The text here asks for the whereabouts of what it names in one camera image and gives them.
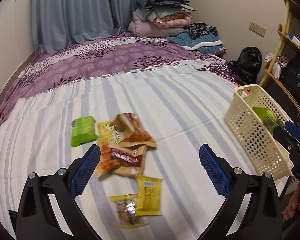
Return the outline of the person right hand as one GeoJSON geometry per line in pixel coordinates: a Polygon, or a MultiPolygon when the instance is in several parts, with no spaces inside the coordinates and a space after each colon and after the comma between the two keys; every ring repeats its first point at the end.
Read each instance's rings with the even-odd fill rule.
{"type": "Polygon", "coordinates": [[[300,211],[300,182],[298,182],[297,188],[291,196],[283,213],[283,219],[289,220],[290,218],[293,218],[297,211],[300,211]]]}

